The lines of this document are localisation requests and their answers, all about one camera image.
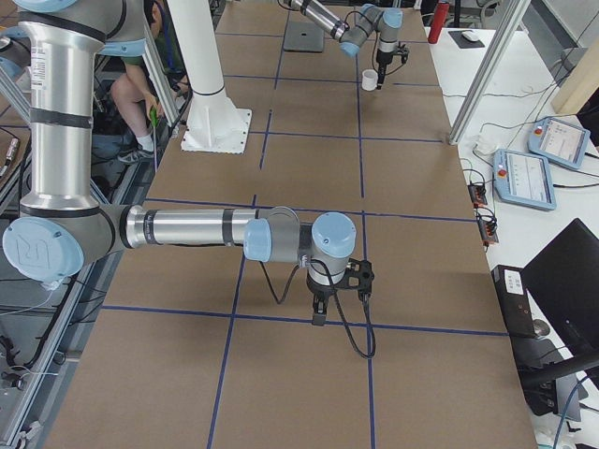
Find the white cup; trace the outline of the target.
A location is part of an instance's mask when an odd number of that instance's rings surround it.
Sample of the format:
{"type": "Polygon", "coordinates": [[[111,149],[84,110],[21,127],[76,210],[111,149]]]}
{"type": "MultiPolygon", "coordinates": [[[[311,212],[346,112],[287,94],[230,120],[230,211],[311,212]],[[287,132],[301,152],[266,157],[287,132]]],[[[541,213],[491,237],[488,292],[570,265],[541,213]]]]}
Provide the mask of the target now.
{"type": "Polygon", "coordinates": [[[377,89],[378,74],[374,69],[365,69],[361,72],[361,89],[366,92],[372,92],[377,89]]]}

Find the grey closed laptop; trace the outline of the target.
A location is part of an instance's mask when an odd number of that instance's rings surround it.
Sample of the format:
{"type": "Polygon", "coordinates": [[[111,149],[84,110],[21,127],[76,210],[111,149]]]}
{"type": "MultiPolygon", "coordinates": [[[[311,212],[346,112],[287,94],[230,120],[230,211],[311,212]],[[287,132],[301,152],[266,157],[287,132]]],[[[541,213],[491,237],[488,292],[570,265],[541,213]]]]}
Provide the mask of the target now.
{"type": "Polygon", "coordinates": [[[325,34],[311,22],[289,22],[285,28],[283,49],[287,52],[321,53],[325,34]]]}

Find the black mouse pad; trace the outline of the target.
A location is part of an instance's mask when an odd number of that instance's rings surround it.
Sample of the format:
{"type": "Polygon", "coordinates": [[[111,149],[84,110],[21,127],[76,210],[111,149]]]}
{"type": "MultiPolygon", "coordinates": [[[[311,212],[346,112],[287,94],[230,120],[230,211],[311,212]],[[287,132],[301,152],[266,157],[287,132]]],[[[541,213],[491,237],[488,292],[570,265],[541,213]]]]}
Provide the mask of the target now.
{"type": "Polygon", "coordinates": [[[474,49],[485,47],[485,44],[482,42],[478,34],[470,29],[449,31],[448,35],[455,41],[455,43],[461,49],[474,49]]]}

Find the white computer mouse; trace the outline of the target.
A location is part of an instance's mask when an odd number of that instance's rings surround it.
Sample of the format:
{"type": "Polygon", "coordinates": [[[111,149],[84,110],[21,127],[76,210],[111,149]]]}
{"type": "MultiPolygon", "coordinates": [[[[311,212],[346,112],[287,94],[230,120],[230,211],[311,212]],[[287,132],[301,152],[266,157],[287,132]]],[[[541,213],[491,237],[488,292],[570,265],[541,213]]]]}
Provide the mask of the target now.
{"type": "Polygon", "coordinates": [[[461,32],[461,36],[468,40],[469,42],[478,42],[480,38],[478,35],[472,30],[464,30],[461,32]]]}

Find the brown paper table cover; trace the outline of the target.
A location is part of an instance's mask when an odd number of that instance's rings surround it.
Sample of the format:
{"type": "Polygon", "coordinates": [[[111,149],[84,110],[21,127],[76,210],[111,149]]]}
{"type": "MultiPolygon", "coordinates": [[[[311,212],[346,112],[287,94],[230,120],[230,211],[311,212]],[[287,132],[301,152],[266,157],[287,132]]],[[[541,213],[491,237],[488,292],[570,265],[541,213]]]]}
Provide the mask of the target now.
{"type": "Polygon", "coordinates": [[[370,60],[289,53],[291,13],[232,3],[216,39],[240,155],[172,143],[150,209],[287,206],[348,214],[373,263],[375,357],[329,309],[313,326],[305,272],[238,248],[124,254],[50,448],[533,448],[528,409],[416,12],[405,69],[374,93],[370,60]]]}

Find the white power adapter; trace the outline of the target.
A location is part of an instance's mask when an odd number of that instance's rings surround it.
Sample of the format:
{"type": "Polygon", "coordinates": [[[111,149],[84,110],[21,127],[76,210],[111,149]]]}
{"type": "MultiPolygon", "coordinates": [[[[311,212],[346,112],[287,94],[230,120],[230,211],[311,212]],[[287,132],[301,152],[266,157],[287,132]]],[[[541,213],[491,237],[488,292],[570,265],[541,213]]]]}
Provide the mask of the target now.
{"type": "Polygon", "coordinates": [[[495,142],[485,139],[482,135],[479,135],[475,138],[473,153],[476,153],[480,156],[491,156],[495,154],[497,150],[498,145],[495,142]]]}

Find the upper orange electronics board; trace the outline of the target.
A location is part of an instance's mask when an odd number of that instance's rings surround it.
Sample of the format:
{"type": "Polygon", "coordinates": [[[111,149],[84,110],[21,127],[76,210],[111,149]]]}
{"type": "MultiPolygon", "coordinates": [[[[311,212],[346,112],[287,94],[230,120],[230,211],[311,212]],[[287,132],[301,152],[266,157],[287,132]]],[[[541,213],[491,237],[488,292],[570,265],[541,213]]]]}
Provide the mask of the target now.
{"type": "Polygon", "coordinates": [[[474,183],[470,182],[467,185],[468,193],[475,208],[484,207],[488,205],[486,197],[486,186],[485,183],[474,183]]]}

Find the orange electronics board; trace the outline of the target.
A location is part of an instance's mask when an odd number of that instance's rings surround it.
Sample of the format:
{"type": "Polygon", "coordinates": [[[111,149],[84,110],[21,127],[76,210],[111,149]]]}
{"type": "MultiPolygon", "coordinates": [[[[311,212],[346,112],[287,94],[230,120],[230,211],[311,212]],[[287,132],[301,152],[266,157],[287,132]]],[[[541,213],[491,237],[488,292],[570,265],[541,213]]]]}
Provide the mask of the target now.
{"type": "Polygon", "coordinates": [[[497,236],[497,221],[488,215],[478,215],[476,217],[479,233],[483,244],[489,247],[499,242],[497,236]]]}
{"type": "Polygon", "coordinates": [[[475,208],[484,207],[488,205],[486,197],[486,186],[485,183],[474,183],[470,182],[467,185],[468,193],[475,208]]]}

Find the lower blue teach pendant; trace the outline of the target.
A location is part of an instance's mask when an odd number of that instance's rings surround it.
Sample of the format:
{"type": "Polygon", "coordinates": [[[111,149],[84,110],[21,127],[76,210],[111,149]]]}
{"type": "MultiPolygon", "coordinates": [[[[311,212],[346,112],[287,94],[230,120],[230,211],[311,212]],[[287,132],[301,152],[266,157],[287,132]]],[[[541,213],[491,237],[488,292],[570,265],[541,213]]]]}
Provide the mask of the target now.
{"type": "Polygon", "coordinates": [[[493,186],[503,202],[537,210],[555,210],[546,157],[500,149],[493,156],[493,186]]]}

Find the blue teach pendant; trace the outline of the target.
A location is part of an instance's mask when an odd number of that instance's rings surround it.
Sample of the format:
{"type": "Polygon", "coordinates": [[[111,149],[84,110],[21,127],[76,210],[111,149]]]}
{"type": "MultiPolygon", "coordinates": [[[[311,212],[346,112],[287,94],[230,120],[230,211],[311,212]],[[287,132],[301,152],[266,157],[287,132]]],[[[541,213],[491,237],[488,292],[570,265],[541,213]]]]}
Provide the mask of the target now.
{"type": "Polygon", "coordinates": [[[550,162],[578,170],[591,140],[591,132],[555,117],[536,122],[528,138],[528,150],[550,162]]]}
{"type": "Polygon", "coordinates": [[[493,186],[503,202],[537,210],[555,210],[546,157],[500,149],[493,156],[493,186]]]}

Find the lower orange electronics board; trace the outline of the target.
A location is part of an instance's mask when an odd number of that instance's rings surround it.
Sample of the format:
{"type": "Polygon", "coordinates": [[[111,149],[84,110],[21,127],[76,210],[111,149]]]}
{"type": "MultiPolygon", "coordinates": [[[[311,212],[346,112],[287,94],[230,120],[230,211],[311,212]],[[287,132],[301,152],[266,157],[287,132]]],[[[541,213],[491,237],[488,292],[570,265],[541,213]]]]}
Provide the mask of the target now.
{"type": "Polygon", "coordinates": [[[478,215],[476,217],[479,233],[483,244],[489,247],[499,242],[497,236],[497,221],[488,215],[478,215]]]}

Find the upper blue teach pendant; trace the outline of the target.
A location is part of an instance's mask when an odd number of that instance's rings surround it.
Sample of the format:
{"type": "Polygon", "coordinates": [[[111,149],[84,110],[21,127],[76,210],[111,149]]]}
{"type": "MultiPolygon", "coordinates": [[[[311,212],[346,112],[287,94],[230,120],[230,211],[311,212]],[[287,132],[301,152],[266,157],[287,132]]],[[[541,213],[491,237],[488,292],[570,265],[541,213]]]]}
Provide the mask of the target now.
{"type": "Polygon", "coordinates": [[[528,138],[528,150],[550,162],[578,170],[591,140],[591,132],[555,117],[536,122],[528,138]]]}

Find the black desktop computer box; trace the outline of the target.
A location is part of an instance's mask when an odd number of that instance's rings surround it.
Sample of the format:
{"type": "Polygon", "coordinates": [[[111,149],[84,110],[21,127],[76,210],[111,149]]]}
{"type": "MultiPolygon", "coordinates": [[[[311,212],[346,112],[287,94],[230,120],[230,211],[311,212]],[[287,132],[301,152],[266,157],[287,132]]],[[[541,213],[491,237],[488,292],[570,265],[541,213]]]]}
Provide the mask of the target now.
{"type": "Polygon", "coordinates": [[[521,268],[497,265],[491,271],[504,325],[510,337],[542,339],[549,334],[546,322],[533,318],[521,268]]]}

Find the black computer monitor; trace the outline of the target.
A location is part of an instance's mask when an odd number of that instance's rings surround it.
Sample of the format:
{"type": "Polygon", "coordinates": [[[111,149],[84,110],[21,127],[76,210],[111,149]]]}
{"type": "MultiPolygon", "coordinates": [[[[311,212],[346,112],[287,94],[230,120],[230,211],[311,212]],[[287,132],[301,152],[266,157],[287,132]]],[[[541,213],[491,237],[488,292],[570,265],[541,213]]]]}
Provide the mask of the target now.
{"type": "Polygon", "coordinates": [[[531,260],[522,276],[572,353],[598,348],[598,238],[580,219],[531,260]]]}

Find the aluminium frame post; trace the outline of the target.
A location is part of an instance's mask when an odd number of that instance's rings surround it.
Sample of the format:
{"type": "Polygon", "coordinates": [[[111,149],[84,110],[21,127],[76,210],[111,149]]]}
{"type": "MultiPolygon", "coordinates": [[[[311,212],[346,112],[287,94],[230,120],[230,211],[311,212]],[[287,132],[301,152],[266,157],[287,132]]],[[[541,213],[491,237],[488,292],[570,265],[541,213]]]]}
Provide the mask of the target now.
{"type": "Polygon", "coordinates": [[[457,145],[459,143],[470,121],[474,118],[476,109],[486,92],[492,76],[530,4],[531,0],[510,1],[507,4],[504,17],[495,30],[493,39],[488,46],[452,126],[448,136],[448,143],[450,145],[457,145]]]}

